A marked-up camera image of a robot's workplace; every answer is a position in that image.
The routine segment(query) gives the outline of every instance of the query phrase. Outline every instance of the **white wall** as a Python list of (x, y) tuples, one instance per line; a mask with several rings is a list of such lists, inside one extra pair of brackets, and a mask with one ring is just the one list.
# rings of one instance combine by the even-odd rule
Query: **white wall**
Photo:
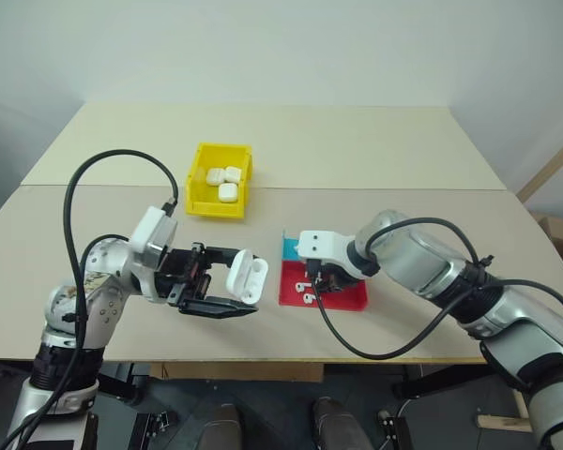
[(563, 123), (563, 0), (0, 0), (0, 205), (87, 99), (449, 105), (517, 190)]

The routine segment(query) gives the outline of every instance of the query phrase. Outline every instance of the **cable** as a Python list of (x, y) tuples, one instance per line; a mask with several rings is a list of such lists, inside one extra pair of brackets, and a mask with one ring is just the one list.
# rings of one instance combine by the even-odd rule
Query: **cable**
[(562, 306), (563, 306), (563, 295), (555, 291), (553, 288), (549, 288), (536, 281), (530, 281), (528, 279), (497, 279), (488, 284), (478, 287), (481, 291), (491, 288), (498, 288), (503, 286), (527, 286), (529, 288), (535, 288), (549, 295), (552, 295)]
[(70, 381), (73, 369), (77, 365), (79, 358), (83, 353), (87, 309), (85, 303), (84, 272), (82, 271), (82, 266), (77, 262), (77, 253), (75, 251), (75, 243), (73, 241), (73, 232), (71, 227), (71, 206), (73, 201), (73, 193), (75, 192), (75, 188), (77, 187), (80, 178), (90, 166), (102, 159), (123, 155), (146, 159), (159, 167), (165, 173), (167, 178), (169, 178), (173, 191), (173, 199), (163, 206), (163, 209), (166, 211), (168, 216), (172, 214), (173, 209), (178, 203), (179, 188), (171, 171), (169, 171), (169, 169), (167, 169), (167, 167), (165, 167), (165, 165), (155, 157), (152, 157), (143, 152), (139, 152), (137, 150), (116, 149), (98, 153), (97, 155), (94, 155), (93, 157), (85, 161), (71, 176), (71, 179), (68, 182), (67, 191), (65, 192), (65, 200), (63, 202), (63, 231), (65, 235), (65, 246), (67, 248), (68, 259), (71, 265), (71, 271), (73, 272), (73, 278), (75, 279), (75, 288), (77, 291), (75, 300), (75, 315), (77, 317), (77, 320), (75, 322), (75, 350), (67, 365), (67, 368), (65, 369), (63, 377), (61, 378), (60, 382), (58, 383), (46, 403), (44, 403), (44, 405), (42, 405), (35, 413), (26, 417), (21, 425), (7, 436), (7, 438), (1, 444), (0, 450), (6, 449), (19, 434), (22, 434), (22, 436), (19, 439), (17, 450), (23, 449), (26, 446), (29, 438), (43, 419), (43, 416), (48, 412), (48, 410), (51, 409), (54, 403), (56, 403), (60, 396), (65, 392), (68, 382)]
[(96, 239), (92, 240), (92, 242), (90, 242), (85, 248), (84, 253), (82, 253), (82, 258), (79, 262), (79, 267), (82, 271), (82, 274), (85, 275), (85, 264), (87, 263), (87, 258), (89, 257), (90, 251), (92, 251), (92, 248), (94, 248), (94, 246), (98, 242), (103, 241), (104, 239), (120, 239), (126, 242), (129, 241), (127, 237), (122, 236), (121, 234), (103, 234), (102, 236), (98, 236)]
[(450, 229), (453, 233), (455, 233), (459, 237), (459, 239), (461, 239), (461, 242), (463, 242), (463, 244), (467, 248), (467, 251), (469, 252), (469, 256), (471, 257), (471, 262), (473, 263), (473, 265), (476, 266), (479, 265), (478, 253), (476, 252), (473, 245), (471, 244), (471, 241), (469, 241), (467, 236), (465, 236), (465, 233), (462, 232), (461, 229), (457, 227), (454, 223), (438, 217), (408, 218), (407, 220), (402, 220), (400, 222), (393, 223), (392, 225), (388, 225), (386, 228), (378, 230), (377, 232), (372, 234), (371, 237), (367, 240), (367, 243), (365, 244), (365, 254), (369, 257), (371, 261), (377, 262), (377, 257), (375, 256), (374, 253), (371, 252), (372, 244), (375, 241), (375, 239), (379, 238), (380, 236), (386, 233), (393, 232), (394, 230), (397, 230), (399, 228), (408, 227), (409, 225), (418, 225), (421, 223), (433, 223), (435, 225), (441, 225), (443, 227)]
[(319, 291), (317, 290), (316, 283), (317, 283), (316, 278), (313, 278), (311, 280), (312, 291), (314, 292), (315, 300), (317, 301), (317, 306), (319, 307), (319, 310), (321, 311), (321, 315), (323, 316), (323, 320), (325, 321), (327, 328), (329, 328), (329, 331), (331, 331), (331, 334), (334, 335), (334, 337), (337, 340), (339, 340), (340, 343), (344, 347), (346, 347), (346, 349), (350, 350), (355, 355), (360, 356), (361, 358), (365, 358), (365, 359), (372, 359), (373, 361), (383, 361), (383, 360), (386, 360), (386, 359), (395, 358), (397, 356), (400, 356), (400, 355), (405, 354), (408, 351), (412, 350), (414, 347), (416, 347), (418, 344), (420, 344), (420, 342), (423, 339), (425, 339), (427, 336), (429, 336), (430, 333), (432, 333), (433, 330), (436, 328), (436, 326), (438, 326), (440, 324), (440, 322), (442, 322), (442, 320), (445, 317), (447, 317), (447, 315), (449, 315), (450, 312), (457, 305), (459, 305), (463, 300), (465, 300), (466, 297), (468, 297), (474, 291), (473, 289), (469, 289), (469, 290), (463, 292), (461, 295), (456, 296), (450, 303), (448, 303), (432, 319), (432, 321), (430, 323), (428, 323), (426, 325), (425, 328), (423, 328), (423, 330), (421, 330), (421, 332), (419, 332), (418, 335), (413, 337), (413, 339), (411, 339), (409, 342), (407, 342), (405, 345), (403, 345), (400, 349), (395, 350), (393, 352), (389, 352), (389, 353), (373, 354), (373, 353), (362, 352), (361, 350), (357, 349), (356, 347), (353, 347), (348, 341), (346, 341), (342, 337), (342, 335), (338, 332), (338, 330), (336, 330), (333, 323), (331, 323), (331, 320), (327, 316), (326, 309), (323, 306), (323, 301), (321, 300), (321, 295), (319, 295)]
[(386, 448), (386, 445), (388, 445), (389, 442), (390, 442), (390, 437), (386, 436), (386, 440), (384, 441), (384, 443), (382, 443), (380, 445), (380, 447), (377, 450), (384, 450)]
[(403, 402), (403, 404), (401, 405), (401, 407), (396, 412), (396, 415), (394, 417), (400, 417), (401, 414), (403, 414), (403, 412), (404, 412), (404, 408), (406, 408), (406, 405), (408, 405), (411, 402), (411, 400), (412, 400), (412, 398), (408, 398), (407, 400), (405, 400)]

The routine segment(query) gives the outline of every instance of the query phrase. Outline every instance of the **red platform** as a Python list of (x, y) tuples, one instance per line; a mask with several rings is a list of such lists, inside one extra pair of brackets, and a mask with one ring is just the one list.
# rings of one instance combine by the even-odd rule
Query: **red platform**
[[(303, 295), (313, 293), (311, 288), (305, 288), (304, 292), (297, 292), (297, 283), (311, 282), (304, 276), (304, 263), (300, 261), (281, 262), (280, 280), (280, 305), (290, 307), (317, 308), (317, 302), (304, 303)], [(321, 294), (326, 309), (342, 309), (344, 311), (362, 311), (367, 306), (367, 290), (365, 282), (361, 281), (357, 286), (347, 288), (342, 292), (326, 292)]]

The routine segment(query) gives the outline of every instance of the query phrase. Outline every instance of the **beige table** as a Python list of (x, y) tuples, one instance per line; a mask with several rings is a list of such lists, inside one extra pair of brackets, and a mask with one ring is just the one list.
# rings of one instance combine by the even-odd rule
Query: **beige table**
[[(0, 211), (0, 358), (31, 358), (49, 292), (69, 277), (62, 238), (64, 185), (89, 156), (133, 148), (161, 158), (181, 186), (198, 142), (253, 147), (251, 202), (243, 221), (188, 217), (175, 245), (252, 248), (269, 261), (258, 313), (226, 321), (183, 316), (130, 298), (105, 357), (109, 360), (359, 361), (328, 332), (319, 312), (277, 304), (282, 233), (354, 233), (396, 208), (453, 220), (492, 271), (531, 278), (563, 292), (563, 263), (540, 228), (507, 192), (446, 108), (329, 108), (85, 105)], [(169, 196), (167, 181), (145, 162), (118, 157), (82, 180), (73, 207), (78, 248), (100, 233), (130, 234), (149, 204)], [(429, 231), (455, 245), (448, 232)], [(213, 293), (224, 293), (214, 271)], [(437, 309), (383, 275), (368, 281), (362, 313), (332, 312), (346, 337), (369, 352), (403, 345)], [(555, 302), (535, 295), (551, 307)], [(559, 306), (555, 310), (562, 312)], [(453, 319), (399, 362), (478, 362), (478, 343)]]
[[(0, 358), (29, 358), (38, 346), (42, 308), (51, 289), (69, 274), (61, 230), (63, 187), (21, 187), (0, 212)], [(148, 204), (160, 204), (167, 187), (80, 187), (73, 208), (78, 247), (101, 233), (129, 234)], [(496, 256), (492, 271), (526, 277), (563, 293), (563, 262), (534, 220), (506, 191), (267, 189), (252, 191), (247, 218), (221, 222), (180, 219), (175, 246), (194, 240), (212, 246), (252, 248), (270, 264), (260, 310), (213, 321), (183, 316), (172, 307), (131, 297), (109, 360), (322, 360), (358, 361), (326, 329), (319, 311), (278, 306), (282, 233), (333, 228), (352, 233), (383, 208), (410, 216), (436, 215), (459, 224), (481, 255)], [(457, 248), (448, 232), (429, 231)], [(224, 293), (224, 271), (214, 271), (212, 293)], [(346, 337), (368, 352), (403, 345), (437, 309), (379, 275), (367, 283), (362, 313), (332, 312)], [(555, 302), (538, 297), (555, 310)], [(400, 362), (477, 362), (478, 343), (453, 319)]]

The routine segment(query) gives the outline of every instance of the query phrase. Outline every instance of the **metal bracket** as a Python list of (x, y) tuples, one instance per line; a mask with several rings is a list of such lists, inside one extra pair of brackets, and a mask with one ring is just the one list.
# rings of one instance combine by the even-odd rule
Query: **metal bracket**
[(172, 411), (136, 415), (128, 450), (146, 450), (151, 439), (164, 433), (169, 427), (177, 425), (177, 422), (177, 414)]
[(387, 411), (380, 411), (377, 415), (386, 439), (392, 442), (394, 450), (413, 450), (411, 433), (404, 417), (391, 416)]

